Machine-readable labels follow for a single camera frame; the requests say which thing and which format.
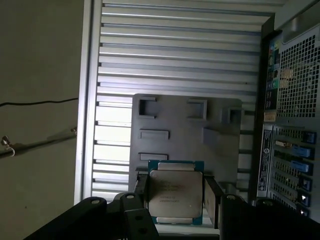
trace honeycomb ventilation mesh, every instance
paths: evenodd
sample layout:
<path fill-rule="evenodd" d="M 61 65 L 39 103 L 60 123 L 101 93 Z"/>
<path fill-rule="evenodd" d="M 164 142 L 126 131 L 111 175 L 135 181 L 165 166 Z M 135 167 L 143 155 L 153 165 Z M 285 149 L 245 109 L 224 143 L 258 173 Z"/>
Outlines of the honeycomb ventilation mesh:
<path fill-rule="evenodd" d="M 300 172 L 294 168 L 292 168 L 291 166 L 288 166 L 286 164 L 283 164 L 282 162 L 278 161 L 277 159 L 274 159 L 273 161 L 273 167 L 286 173 L 289 174 L 293 177 L 298 177 Z"/>
<path fill-rule="evenodd" d="M 278 197 L 277 195 L 275 195 L 274 193 L 272 194 L 272 199 L 276 200 L 278 203 L 281 203 L 283 205 L 285 205 L 286 207 L 292 209 L 292 210 L 296 210 L 293 206 L 291 206 L 290 204 L 288 204 L 287 202 L 283 201 L 280 197 Z"/>
<path fill-rule="evenodd" d="M 276 134 L 279 136 L 290 137 L 294 139 L 303 138 L 303 132 L 300 130 L 294 130 L 294 129 L 277 128 Z"/>
<path fill-rule="evenodd" d="M 315 41 L 313 35 L 281 52 L 278 117 L 316 116 L 320 47 Z"/>
<path fill-rule="evenodd" d="M 285 177 L 284 175 L 276 171 L 272 173 L 272 177 L 278 182 L 288 186 L 289 188 L 292 188 L 293 190 L 297 190 L 297 187 L 298 187 L 297 181 L 293 181 L 292 179 Z"/>
<path fill-rule="evenodd" d="M 273 190 L 275 190 L 276 192 L 278 192 L 279 194 L 286 197 L 287 199 L 289 199 L 292 202 L 295 202 L 297 200 L 297 193 L 296 192 L 292 192 L 290 190 L 287 190 L 275 182 L 273 182 L 272 188 L 273 188 Z"/>

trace wall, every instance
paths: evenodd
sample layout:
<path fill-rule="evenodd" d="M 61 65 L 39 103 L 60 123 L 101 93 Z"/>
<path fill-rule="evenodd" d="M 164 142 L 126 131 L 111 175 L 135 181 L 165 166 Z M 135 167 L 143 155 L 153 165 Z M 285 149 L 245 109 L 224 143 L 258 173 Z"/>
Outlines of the wall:
<path fill-rule="evenodd" d="M 0 103 L 79 95 L 82 18 L 82 0 L 0 1 Z M 77 112 L 77 101 L 4 106 L 0 137 L 67 133 Z M 73 205 L 75 156 L 74 139 L 0 159 L 0 239 L 22 239 Z"/>

